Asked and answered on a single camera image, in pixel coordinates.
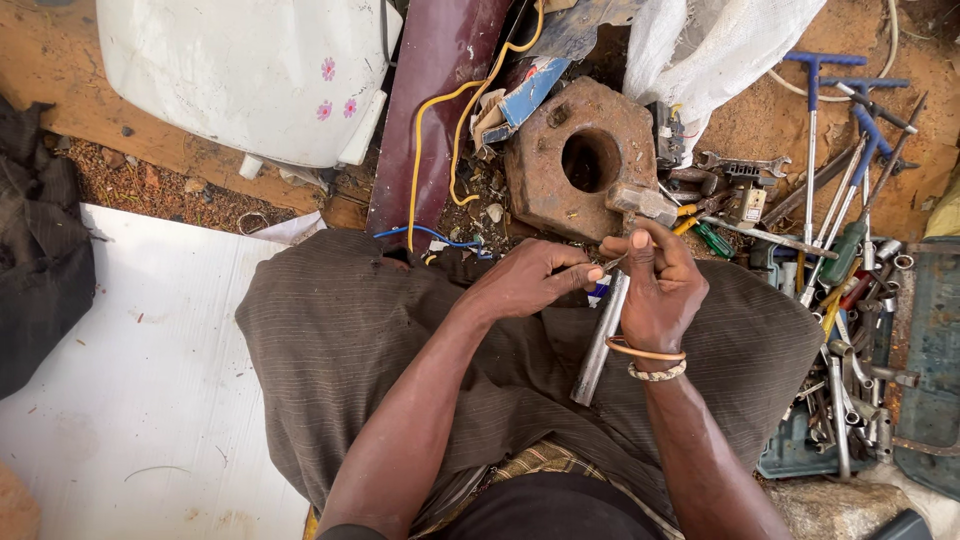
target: hand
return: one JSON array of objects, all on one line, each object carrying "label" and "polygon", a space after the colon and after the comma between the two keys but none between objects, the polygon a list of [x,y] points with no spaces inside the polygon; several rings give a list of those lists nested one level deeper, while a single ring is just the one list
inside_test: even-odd
[{"label": "hand", "polygon": [[[554,269],[566,270],[551,275]],[[583,250],[527,238],[467,289],[458,304],[470,304],[482,320],[526,317],[578,288],[592,288],[603,268]]]},{"label": "hand", "polygon": [[[620,315],[627,343],[650,353],[678,353],[709,284],[680,237],[653,220],[638,217],[629,239],[607,236],[600,246],[600,253],[607,258],[618,258],[628,250],[629,255],[620,262],[630,276]],[[636,366],[643,371],[670,367],[645,358],[637,358]]]}]

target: pink flower decal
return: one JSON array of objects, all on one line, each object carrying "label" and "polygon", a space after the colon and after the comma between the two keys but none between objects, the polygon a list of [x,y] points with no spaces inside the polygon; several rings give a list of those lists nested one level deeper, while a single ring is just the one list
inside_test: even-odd
[{"label": "pink flower decal", "polygon": [[355,112],[357,112],[356,100],[348,99],[347,104],[344,105],[344,118],[350,118]]},{"label": "pink flower decal", "polygon": [[327,58],[324,60],[324,66],[321,67],[321,73],[324,75],[325,81],[333,81],[333,76],[336,74],[336,71],[333,70],[337,66],[337,62],[333,61],[332,58]]},{"label": "pink flower decal", "polygon": [[317,107],[317,119],[323,122],[330,117],[331,110],[333,110],[333,104],[324,99],[324,102]]}]

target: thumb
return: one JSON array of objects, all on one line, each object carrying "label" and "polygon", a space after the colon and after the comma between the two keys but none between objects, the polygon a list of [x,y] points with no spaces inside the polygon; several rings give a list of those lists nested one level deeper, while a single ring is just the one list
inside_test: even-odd
[{"label": "thumb", "polygon": [[603,278],[603,268],[596,264],[576,264],[563,270],[559,274],[554,274],[546,280],[544,284],[554,294],[560,296],[571,290],[584,288],[600,278]]},{"label": "thumb", "polygon": [[630,251],[627,259],[630,261],[631,286],[637,286],[644,292],[651,287],[658,287],[657,276],[654,274],[656,258],[650,233],[643,229],[630,233]]}]

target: blue wire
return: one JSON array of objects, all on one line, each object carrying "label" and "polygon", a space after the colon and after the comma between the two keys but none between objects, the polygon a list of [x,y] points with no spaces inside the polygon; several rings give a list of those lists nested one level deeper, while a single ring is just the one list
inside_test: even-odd
[{"label": "blue wire", "polygon": [[[382,238],[383,236],[389,236],[389,235],[391,235],[391,234],[406,233],[406,231],[407,231],[407,228],[406,228],[406,227],[400,227],[399,229],[392,229],[392,230],[390,230],[390,231],[385,231],[385,232],[383,232],[383,233],[374,234],[373,237],[374,237],[374,238]],[[477,258],[481,258],[481,259],[490,259],[490,258],[493,258],[493,252],[488,252],[486,255],[482,255],[482,254],[483,254],[483,244],[480,243],[480,242],[454,242],[453,240],[450,240],[450,239],[447,238],[446,236],[444,236],[444,235],[442,235],[442,234],[440,234],[440,233],[437,233],[437,232],[434,231],[433,229],[427,229],[426,227],[424,227],[424,226],[422,226],[422,225],[414,225],[414,231],[423,231],[423,232],[425,232],[425,233],[431,233],[431,234],[433,234],[434,236],[436,236],[441,242],[443,242],[443,243],[445,243],[445,244],[448,244],[448,245],[450,245],[451,247],[454,247],[454,248],[476,248],[476,249],[477,249]]]}]

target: braided bracelet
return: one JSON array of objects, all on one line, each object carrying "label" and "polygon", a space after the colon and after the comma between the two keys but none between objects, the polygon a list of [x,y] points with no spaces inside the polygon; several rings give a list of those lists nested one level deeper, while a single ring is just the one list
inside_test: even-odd
[{"label": "braided bracelet", "polygon": [[686,360],[681,360],[681,362],[672,368],[666,371],[655,371],[653,373],[647,373],[645,371],[639,371],[634,366],[633,362],[630,362],[630,365],[627,366],[627,372],[630,373],[631,377],[648,380],[650,382],[660,382],[662,380],[671,380],[677,377],[679,374],[686,371]]}]

